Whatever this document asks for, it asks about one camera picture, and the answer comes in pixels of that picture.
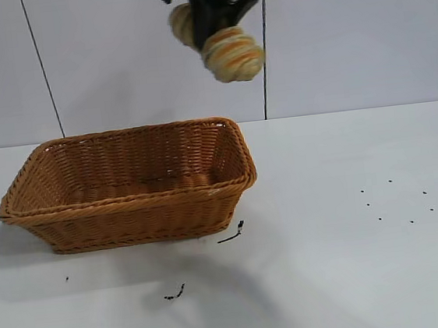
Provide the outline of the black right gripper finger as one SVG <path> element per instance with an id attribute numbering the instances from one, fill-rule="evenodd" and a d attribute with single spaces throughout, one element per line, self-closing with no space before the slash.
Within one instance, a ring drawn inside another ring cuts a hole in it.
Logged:
<path id="1" fill-rule="evenodd" d="M 223 24 L 225 27 L 237 25 L 243 16 L 259 0 L 224 0 Z"/>
<path id="2" fill-rule="evenodd" d="M 229 26 L 226 0 L 189 0 L 193 21 L 193 43 L 202 51 L 207 39 Z"/>

